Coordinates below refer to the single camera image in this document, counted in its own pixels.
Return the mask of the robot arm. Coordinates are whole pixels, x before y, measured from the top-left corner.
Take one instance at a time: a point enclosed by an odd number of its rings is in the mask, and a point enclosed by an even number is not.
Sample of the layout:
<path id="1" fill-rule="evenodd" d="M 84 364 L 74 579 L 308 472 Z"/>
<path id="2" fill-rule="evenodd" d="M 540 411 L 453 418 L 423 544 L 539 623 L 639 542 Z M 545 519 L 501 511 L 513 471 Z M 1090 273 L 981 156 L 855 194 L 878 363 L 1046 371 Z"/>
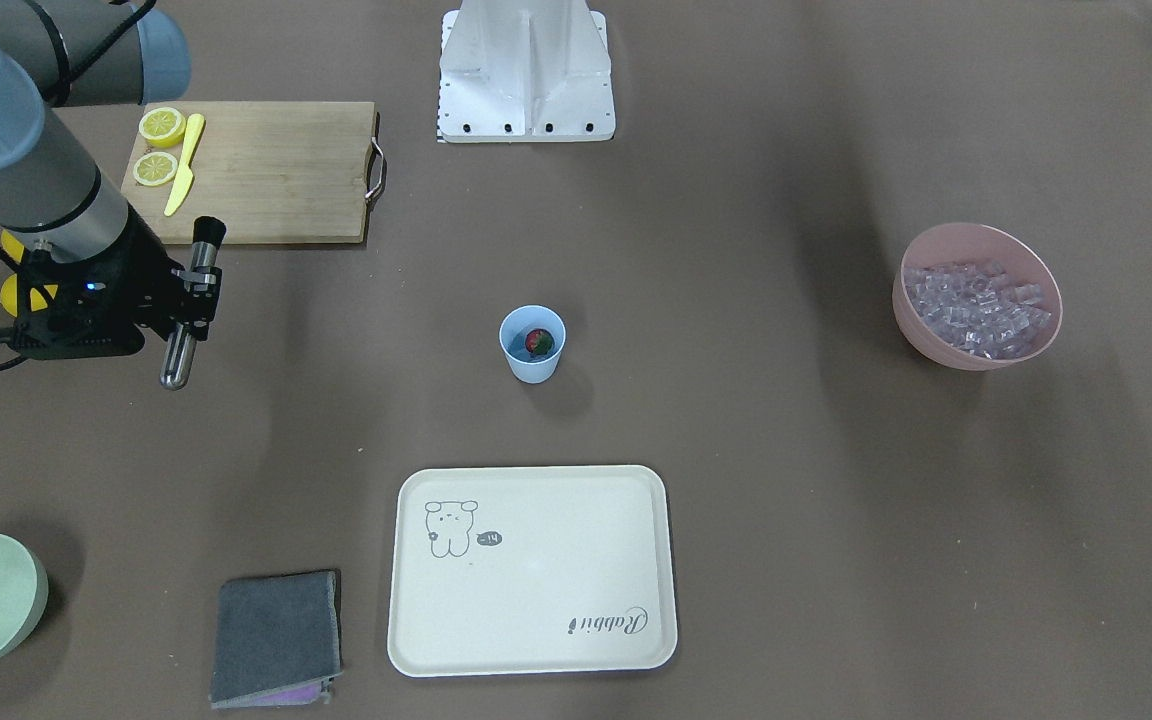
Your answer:
<path id="1" fill-rule="evenodd" d="M 184 323 L 179 263 L 58 118 L 65 106 L 179 99 L 192 76 L 177 20 L 146 1 L 0 1 L 0 227 L 44 291 L 15 329 L 41 346 L 141 346 Z"/>

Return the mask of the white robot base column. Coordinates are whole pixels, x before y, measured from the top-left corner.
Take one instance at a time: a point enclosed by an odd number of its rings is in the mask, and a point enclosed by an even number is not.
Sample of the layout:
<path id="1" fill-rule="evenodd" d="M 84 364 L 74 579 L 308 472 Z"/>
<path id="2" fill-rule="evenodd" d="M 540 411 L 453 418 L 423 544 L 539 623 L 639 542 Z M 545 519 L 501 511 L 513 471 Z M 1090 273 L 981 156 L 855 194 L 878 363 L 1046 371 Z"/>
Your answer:
<path id="1" fill-rule="evenodd" d="M 585 1 L 463 1 L 440 22 L 435 138 L 612 141 L 605 15 Z"/>

